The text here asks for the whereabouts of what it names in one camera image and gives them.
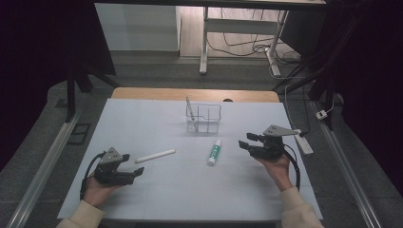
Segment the clear plastic pen holder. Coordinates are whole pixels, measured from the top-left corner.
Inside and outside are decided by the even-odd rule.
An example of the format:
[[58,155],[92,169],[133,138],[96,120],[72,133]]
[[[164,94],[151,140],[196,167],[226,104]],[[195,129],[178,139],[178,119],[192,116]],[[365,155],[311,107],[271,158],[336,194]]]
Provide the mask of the clear plastic pen holder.
[[191,104],[199,131],[195,132],[190,113],[186,106],[187,131],[193,133],[216,134],[219,132],[221,121],[221,106],[219,104]]

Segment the white stick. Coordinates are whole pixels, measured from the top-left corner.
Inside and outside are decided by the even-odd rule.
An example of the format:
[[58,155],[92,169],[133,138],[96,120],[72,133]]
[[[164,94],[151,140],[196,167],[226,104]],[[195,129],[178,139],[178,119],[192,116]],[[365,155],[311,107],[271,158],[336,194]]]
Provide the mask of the white stick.
[[175,149],[169,149],[169,150],[166,150],[166,151],[163,151],[163,152],[159,152],[159,153],[156,153],[156,154],[152,154],[152,155],[148,155],[148,156],[145,156],[145,157],[142,157],[142,158],[138,158],[134,162],[135,163],[147,162],[147,161],[158,159],[158,158],[161,158],[161,157],[164,157],[164,156],[167,156],[167,155],[171,155],[171,154],[174,154],[174,153],[176,153]]

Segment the white table mat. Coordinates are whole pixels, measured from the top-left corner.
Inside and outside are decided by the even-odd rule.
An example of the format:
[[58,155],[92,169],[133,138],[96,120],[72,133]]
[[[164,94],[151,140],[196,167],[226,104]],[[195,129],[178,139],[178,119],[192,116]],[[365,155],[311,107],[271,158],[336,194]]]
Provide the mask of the white table mat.
[[[221,105],[216,134],[187,131],[183,101],[110,99],[93,133],[77,175],[59,212],[68,218],[80,199],[90,161],[114,147],[129,154],[121,171],[144,167],[133,184],[114,192],[104,209],[108,219],[132,221],[278,221],[283,211],[278,189],[265,168],[239,147],[246,133],[262,133],[269,125],[289,125],[281,103]],[[209,165],[212,147],[221,152]],[[137,164],[148,155],[176,153]]]

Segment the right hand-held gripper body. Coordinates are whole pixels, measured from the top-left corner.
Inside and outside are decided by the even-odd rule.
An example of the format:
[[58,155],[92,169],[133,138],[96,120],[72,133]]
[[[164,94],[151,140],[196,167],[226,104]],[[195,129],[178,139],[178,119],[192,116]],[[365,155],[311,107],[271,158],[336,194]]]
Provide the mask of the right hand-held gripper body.
[[277,125],[270,125],[262,134],[264,136],[263,146],[256,146],[255,151],[250,151],[250,155],[264,160],[278,160],[282,155],[288,158],[292,156],[285,150],[282,137],[296,135],[295,130]]

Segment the dark curtain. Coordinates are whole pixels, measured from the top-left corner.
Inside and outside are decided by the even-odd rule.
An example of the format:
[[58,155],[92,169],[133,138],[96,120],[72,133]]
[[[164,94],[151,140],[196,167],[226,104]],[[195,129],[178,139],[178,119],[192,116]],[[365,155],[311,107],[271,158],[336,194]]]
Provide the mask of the dark curtain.
[[96,0],[0,0],[0,170],[69,75],[113,75]]
[[372,0],[336,65],[345,123],[403,196],[403,0]]

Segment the green and white tube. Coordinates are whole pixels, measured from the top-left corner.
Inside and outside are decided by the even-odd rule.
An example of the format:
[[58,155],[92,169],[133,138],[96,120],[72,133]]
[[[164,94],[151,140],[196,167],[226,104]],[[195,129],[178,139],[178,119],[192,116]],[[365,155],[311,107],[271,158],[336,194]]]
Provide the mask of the green and white tube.
[[207,163],[209,165],[214,165],[218,159],[220,152],[221,152],[221,140],[217,139],[212,147]]

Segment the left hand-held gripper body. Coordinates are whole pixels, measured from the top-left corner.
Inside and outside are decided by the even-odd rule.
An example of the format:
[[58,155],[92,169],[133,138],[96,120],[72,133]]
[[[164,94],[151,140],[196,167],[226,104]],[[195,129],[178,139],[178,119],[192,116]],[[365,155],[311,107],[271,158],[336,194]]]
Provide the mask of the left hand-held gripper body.
[[101,156],[101,160],[95,169],[94,177],[101,183],[106,185],[128,185],[134,182],[134,173],[119,172],[118,167],[123,163],[123,155],[121,155],[114,147],[110,147]]

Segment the black metal stand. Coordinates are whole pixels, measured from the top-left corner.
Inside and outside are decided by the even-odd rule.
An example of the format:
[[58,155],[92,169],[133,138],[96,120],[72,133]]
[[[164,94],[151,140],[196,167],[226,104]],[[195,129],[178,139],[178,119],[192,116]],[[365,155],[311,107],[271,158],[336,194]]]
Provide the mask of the black metal stand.
[[355,11],[347,12],[302,12],[292,11],[285,22],[286,44],[295,40],[298,53],[302,59],[297,67],[273,90],[279,92],[279,87],[292,80],[304,68],[311,74],[301,81],[285,87],[280,93],[291,92],[311,82],[315,82],[308,95],[313,101],[326,93],[325,111],[330,114],[333,108],[336,63],[342,50],[354,33],[362,14]]

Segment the wooden table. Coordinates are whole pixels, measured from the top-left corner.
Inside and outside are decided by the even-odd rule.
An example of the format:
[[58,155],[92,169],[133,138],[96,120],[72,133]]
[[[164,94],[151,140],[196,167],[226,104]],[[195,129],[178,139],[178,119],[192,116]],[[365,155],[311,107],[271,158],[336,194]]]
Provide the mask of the wooden table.
[[278,94],[274,91],[221,90],[221,89],[189,89],[189,88],[150,88],[150,87],[118,87],[112,99],[140,99],[184,101],[222,102],[231,99],[243,103],[278,103]]

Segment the person's right hand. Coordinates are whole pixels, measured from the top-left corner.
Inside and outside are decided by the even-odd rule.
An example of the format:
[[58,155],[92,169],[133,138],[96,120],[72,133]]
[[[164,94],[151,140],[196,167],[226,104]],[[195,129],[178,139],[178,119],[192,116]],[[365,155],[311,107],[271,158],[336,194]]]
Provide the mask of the person's right hand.
[[258,159],[275,182],[278,190],[283,192],[293,187],[289,178],[289,159],[282,155],[277,161]]

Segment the white cabinet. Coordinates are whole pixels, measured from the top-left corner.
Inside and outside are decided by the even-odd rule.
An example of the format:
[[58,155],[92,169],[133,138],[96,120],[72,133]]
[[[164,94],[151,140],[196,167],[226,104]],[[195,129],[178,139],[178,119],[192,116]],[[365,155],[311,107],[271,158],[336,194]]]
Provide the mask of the white cabinet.
[[180,8],[95,4],[110,50],[179,51]]

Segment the person's left hand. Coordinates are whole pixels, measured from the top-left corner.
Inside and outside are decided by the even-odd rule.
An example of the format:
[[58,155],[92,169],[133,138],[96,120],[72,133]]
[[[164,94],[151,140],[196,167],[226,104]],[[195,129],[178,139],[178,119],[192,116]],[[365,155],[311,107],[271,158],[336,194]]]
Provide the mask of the person's left hand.
[[86,179],[86,190],[83,201],[101,209],[109,196],[119,188],[119,185],[100,184],[94,177],[89,177]]

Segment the white power strip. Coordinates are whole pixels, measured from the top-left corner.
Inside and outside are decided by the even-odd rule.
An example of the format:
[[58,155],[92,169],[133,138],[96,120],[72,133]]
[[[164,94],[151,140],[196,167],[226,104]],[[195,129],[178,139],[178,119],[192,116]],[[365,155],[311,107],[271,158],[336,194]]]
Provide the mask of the white power strip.
[[312,149],[308,141],[305,139],[302,132],[299,129],[296,129],[295,132],[296,132],[295,139],[301,152],[304,155],[312,155],[314,153],[314,150]]

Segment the aluminium rail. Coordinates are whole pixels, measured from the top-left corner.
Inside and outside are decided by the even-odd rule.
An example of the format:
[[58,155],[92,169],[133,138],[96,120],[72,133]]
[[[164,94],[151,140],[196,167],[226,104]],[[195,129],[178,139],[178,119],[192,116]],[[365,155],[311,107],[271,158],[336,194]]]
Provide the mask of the aluminium rail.
[[315,118],[315,120],[319,125],[321,132],[324,134],[326,142],[331,148],[340,172],[346,181],[353,198],[355,199],[356,205],[367,227],[383,228],[368,195],[359,182],[358,177],[355,174],[355,171],[350,164],[338,137],[336,136],[335,131],[331,130],[323,120],[319,120],[318,118]]
[[71,119],[62,125],[6,228],[24,228],[81,114],[82,112],[77,110]]

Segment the white frame desk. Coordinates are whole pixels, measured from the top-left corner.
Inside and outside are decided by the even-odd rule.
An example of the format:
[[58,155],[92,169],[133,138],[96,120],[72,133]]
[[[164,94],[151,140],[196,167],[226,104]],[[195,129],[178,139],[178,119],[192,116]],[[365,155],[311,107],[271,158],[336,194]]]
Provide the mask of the white frame desk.
[[[280,16],[277,21],[253,21],[241,19],[210,18],[209,8],[217,4],[220,8],[235,9],[261,9],[279,10]],[[211,0],[203,7],[203,28],[201,44],[200,75],[207,72],[207,36],[209,32],[215,33],[238,33],[272,35],[273,41],[270,47],[266,47],[263,53],[269,62],[269,68],[274,76],[279,76],[278,63],[274,53],[278,44],[289,10],[315,10],[326,5],[325,0]]]

